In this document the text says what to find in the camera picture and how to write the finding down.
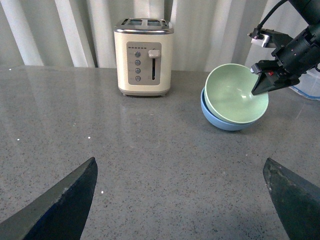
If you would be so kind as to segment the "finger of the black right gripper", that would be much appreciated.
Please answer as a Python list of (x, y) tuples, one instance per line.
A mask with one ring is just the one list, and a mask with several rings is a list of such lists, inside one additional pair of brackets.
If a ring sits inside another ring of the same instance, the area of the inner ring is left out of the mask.
[(263, 177), (282, 226), (291, 240), (320, 238), (320, 188), (272, 158)]

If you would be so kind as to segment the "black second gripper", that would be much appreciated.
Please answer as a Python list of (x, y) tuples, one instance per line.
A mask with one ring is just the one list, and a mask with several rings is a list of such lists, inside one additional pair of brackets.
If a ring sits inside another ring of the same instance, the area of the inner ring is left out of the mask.
[(295, 86), (299, 77), (320, 63), (320, 26), (309, 25), (285, 47), (273, 48), (274, 60), (260, 60), (251, 66), (258, 75), (251, 93), (256, 96)]

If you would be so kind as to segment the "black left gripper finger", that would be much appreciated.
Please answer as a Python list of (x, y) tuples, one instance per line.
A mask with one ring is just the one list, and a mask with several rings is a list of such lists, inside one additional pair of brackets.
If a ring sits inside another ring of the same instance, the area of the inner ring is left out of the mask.
[(0, 224), (2, 240), (79, 240), (98, 177), (91, 157), (29, 205)]

